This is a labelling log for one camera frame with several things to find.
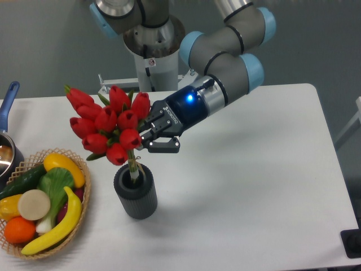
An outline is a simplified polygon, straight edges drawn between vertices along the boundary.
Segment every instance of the bok choy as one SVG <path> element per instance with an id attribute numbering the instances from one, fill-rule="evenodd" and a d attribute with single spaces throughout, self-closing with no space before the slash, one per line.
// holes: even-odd
<path id="1" fill-rule="evenodd" d="M 56 216 L 67 202 L 67 193 L 64 187 L 74 189 L 74 179 L 69 170 L 65 168 L 53 168 L 41 177 L 38 189 L 44 191 L 50 198 L 50 210 L 45 217 L 36 224 L 38 234 L 44 234 L 55 227 Z"/>

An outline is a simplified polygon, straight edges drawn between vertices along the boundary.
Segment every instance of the white table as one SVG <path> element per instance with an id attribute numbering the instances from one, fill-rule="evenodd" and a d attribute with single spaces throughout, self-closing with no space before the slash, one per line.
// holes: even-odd
<path id="1" fill-rule="evenodd" d="M 71 131 L 72 116 L 65 97 L 17 99 L 8 133 L 25 156 L 60 147 L 85 159 L 90 153 Z M 113 188 L 118 167 L 106 158 L 88 162 L 93 191 L 74 242 L 34 262 L 0 251 L 1 270 L 294 270 L 361 263 L 348 259 L 342 246 L 340 231 L 357 223 L 313 86 L 262 86 L 186 131 L 180 143 L 178 154 L 137 152 L 155 177 L 159 206 L 150 218 L 125 213 Z"/>

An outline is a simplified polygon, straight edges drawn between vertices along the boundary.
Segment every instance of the tulip bouquet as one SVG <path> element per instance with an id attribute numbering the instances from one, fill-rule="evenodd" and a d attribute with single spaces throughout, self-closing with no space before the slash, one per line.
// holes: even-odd
<path id="1" fill-rule="evenodd" d="M 134 92 L 128 95 L 117 86 L 112 86 L 109 100 L 98 94 L 104 107 L 96 104 L 88 94 L 65 86 L 65 93 L 80 117 L 72 117 L 70 125 L 82 139 L 85 150 L 91 151 L 87 161 L 106 156 L 114 165 L 128 161 L 130 177 L 136 183 L 139 177 L 134 149 L 142 140 L 138 128 L 148 116 L 151 105 L 147 93 Z"/>

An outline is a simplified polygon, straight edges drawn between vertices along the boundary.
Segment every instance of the red tulip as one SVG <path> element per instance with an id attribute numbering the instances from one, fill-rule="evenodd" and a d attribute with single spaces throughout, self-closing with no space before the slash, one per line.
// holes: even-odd
<path id="1" fill-rule="evenodd" d="M 82 140 L 85 150 L 95 154 L 105 154 L 107 151 L 107 137 L 101 134 L 88 134 Z"/>
<path id="2" fill-rule="evenodd" d="M 137 115 L 138 120 L 145 119 L 151 109 L 148 93 L 139 92 L 131 105 L 131 109 Z"/>
<path id="3" fill-rule="evenodd" d="M 110 106 L 105 106 L 94 121 L 98 131 L 112 132 L 117 125 L 117 114 Z"/>
<path id="4" fill-rule="evenodd" d="M 79 106 L 77 109 L 77 113 L 84 119 L 95 120 L 96 117 L 102 111 L 102 107 L 96 103 L 93 103 L 91 106 L 83 105 Z"/>
<path id="5" fill-rule="evenodd" d="M 67 93 L 67 98 L 75 110 L 80 106 L 91 106 L 94 103 L 94 99 L 91 96 L 75 88 L 70 89 L 70 92 Z"/>
<path id="6" fill-rule="evenodd" d="M 130 108 L 131 101 L 126 93 L 118 88 L 117 86 L 112 86 L 109 91 L 109 101 L 111 103 L 112 109 L 117 113 L 121 113 L 123 110 L 123 104 L 126 104 L 127 108 Z"/>
<path id="7" fill-rule="evenodd" d="M 117 125 L 121 130 L 136 129 L 138 126 L 138 118 L 132 110 L 126 110 L 119 115 Z"/>
<path id="8" fill-rule="evenodd" d="M 72 117 L 70 119 L 70 126 L 81 139 L 85 138 L 88 134 L 95 134 L 97 132 L 93 121 L 80 117 Z"/>
<path id="9" fill-rule="evenodd" d="M 120 145 L 129 151 L 137 148 L 142 144 L 142 139 L 137 130 L 125 129 L 119 136 Z"/>
<path id="10" fill-rule="evenodd" d="M 107 150 L 107 158 L 114 165 L 123 165 L 128 160 L 128 154 L 119 143 L 114 143 Z"/>

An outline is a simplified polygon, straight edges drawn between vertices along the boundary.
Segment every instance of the black vase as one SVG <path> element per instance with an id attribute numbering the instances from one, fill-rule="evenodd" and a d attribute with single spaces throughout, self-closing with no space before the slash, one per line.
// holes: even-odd
<path id="1" fill-rule="evenodd" d="M 150 217 L 157 208 L 158 200 L 153 174 L 141 164 L 144 173 L 139 171 L 139 178 L 133 184 L 128 165 L 121 167 L 114 178 L 114 189 L 126 213 L 135 219 Z"/>

